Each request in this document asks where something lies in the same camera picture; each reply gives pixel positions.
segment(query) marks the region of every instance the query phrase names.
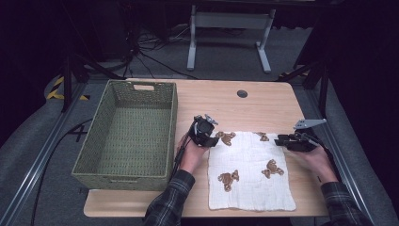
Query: woven basket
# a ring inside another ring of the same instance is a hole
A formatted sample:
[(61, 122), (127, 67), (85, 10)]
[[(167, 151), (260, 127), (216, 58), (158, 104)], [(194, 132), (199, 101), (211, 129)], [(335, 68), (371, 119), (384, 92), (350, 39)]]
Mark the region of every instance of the woven basket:
[(92, 189), (164, 190), (177, 99), (174, 83), (110, 80), (72, 175)]

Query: person's hand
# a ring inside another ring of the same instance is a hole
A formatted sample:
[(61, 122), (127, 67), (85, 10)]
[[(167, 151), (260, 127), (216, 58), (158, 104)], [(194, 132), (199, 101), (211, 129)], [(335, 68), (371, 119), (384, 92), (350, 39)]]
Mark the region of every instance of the person's hand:
[(320, 179), (321, 183), (338, 182), (337, 176), (323, 147), (318, 146), (308, 153), (292, 152), (301, 157)]
[[(185, 135), (182, 137), (178, 144), (178, 150), (183, 144)], [(191, 138), (188, 138), (187, 146), (185, 147), (184, 155), (182, 158), (182, 162), (180, 164), (180, 169), (185, 170), (191, 174), (193, 174), (194, 170), (200, 166), (202, 162), (202, 156), (209, 150), (207, 147), (200, 147), (196, 143), (194, 143)]]

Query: dark curtain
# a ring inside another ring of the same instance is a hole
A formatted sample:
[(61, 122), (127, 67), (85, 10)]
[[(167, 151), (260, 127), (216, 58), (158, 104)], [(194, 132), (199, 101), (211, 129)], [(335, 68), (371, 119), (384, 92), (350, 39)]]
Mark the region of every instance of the dark curtain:
[(67, 54), (101, 59), (87, 16), (75, 0), (0, 2), (0, 146), (44, 105)]
[(299, 64), (325, 59), (330, 80), (375, 173), (399, 213), (399, 5), (351, 1), (321, 19)]

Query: plaid sleeve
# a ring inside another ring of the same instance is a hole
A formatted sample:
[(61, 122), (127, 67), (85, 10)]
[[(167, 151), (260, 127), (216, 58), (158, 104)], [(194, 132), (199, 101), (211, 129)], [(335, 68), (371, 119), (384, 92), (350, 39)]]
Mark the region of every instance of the plaid sleeve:
[(359, 210), (346, 185), (340, 182), (325, 183), (321, 187), (331, 219), (330, 225), (373, 225)]
[(165, 191), (148, 207), (143, 225), (180, 225), (184, 202), (194, 183), (189, 172), (178, 170)]

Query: metal frame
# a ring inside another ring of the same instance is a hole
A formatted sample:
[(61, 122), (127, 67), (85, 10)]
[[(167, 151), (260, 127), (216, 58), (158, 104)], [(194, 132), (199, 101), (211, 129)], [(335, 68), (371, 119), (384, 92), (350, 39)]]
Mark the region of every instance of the metal frame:
[(196, 28), (197, 27), (224, 27), (224, 28), (245, 28), (262, 29), (263, 37), (256, 42), (259, 58), (262, 62), (263, 71), (271, 73), (270, 64), (266, 56), (264, 47), (270, 28), (273, 23), (275, 10), (271, 9), (269, 14), (245, 14), (245, 13), (217, 13), (217, 12), (197, 12), (196, 6), (191, 7), (191, 40), (188, 50), (187, 70), (193, 71), (196, 60)]

